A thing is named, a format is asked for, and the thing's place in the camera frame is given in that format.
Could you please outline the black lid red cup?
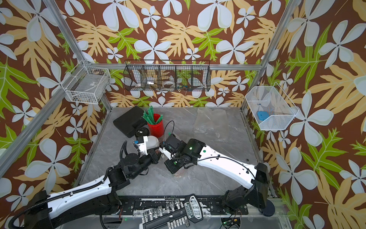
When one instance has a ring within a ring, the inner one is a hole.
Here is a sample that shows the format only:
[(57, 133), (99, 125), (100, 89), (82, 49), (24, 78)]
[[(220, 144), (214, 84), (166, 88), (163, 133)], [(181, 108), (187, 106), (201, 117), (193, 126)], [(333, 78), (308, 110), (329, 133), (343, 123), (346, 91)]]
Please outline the black lid red cup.
[(135, 137), (136, 138), (149, 136), (149, 135), (150, 135), (150, 131), (146, 127), (140, 127), (138, 129), (136, 129), (136, 132), (135, 132)]

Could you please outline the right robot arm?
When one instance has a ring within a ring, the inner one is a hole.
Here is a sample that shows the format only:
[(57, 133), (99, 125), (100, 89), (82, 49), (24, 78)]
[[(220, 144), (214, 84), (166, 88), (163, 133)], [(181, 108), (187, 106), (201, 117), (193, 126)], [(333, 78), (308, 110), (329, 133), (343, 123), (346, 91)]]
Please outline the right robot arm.
[(241, 206), (250, 204), (265, 216), (274, 214), (274, 206), (267, 199), (270, 177), (265, 164), (247, 164), (218, 152), (202, 141), (191, 138), (185, 143), (173, 134), (160, 144), (159, 150), (167, 157), (165, 166), (172, 174), (181, 168), (201, 166), (239, 183), (239, 188), (228, 190), (224, 195), (221, 205), (226, 211), (237, 211)]

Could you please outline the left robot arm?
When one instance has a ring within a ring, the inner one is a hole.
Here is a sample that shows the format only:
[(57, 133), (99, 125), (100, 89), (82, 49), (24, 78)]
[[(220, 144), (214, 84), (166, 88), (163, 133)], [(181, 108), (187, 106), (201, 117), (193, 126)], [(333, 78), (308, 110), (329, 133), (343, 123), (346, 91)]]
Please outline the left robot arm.
[(34, 196), (29, 207), (10, 219), (8, 228), (16, 229), (15, 221), (21, 216), (24, 229), (55, 229), (85, 216), (115, 213), (121, 206), (116, 192), (127, 187), (151, 164), (157, 164), (160, 157), (157, 149), (150, 149), (143, 156), (130, 153), (94, 181), (59, 193), (42, 191)]

